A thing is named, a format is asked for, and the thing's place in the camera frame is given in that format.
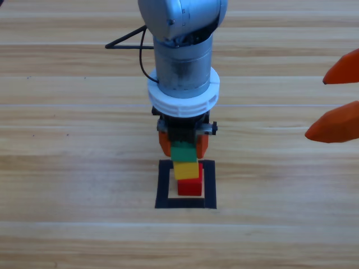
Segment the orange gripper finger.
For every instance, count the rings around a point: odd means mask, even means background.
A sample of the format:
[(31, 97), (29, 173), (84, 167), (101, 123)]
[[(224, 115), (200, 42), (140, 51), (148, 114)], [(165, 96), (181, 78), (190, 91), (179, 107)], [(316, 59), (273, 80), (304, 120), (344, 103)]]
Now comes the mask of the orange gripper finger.
[(323, 83), (325, 85), (358, 83), (358, 49), (343, 55), (326, 73)]
[(306, 131), (305, 137), (322, 143), (358, 139), (358, 100), (326, 112)]

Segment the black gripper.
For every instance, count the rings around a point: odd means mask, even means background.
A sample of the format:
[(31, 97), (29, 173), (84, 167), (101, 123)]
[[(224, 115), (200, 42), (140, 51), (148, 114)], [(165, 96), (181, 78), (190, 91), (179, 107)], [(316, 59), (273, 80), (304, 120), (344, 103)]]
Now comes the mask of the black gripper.
[(202, 159), (208, 149), (208, 135), (216, 135), (217, 122), (210, 123), (210, 112), (189, 118), (166, 115), (154, 106), (153, 115), (158, 115), (157, 131), (159, 144), (165, 156), (171, 155), (171, 142), (195, 143), (198, 159)]

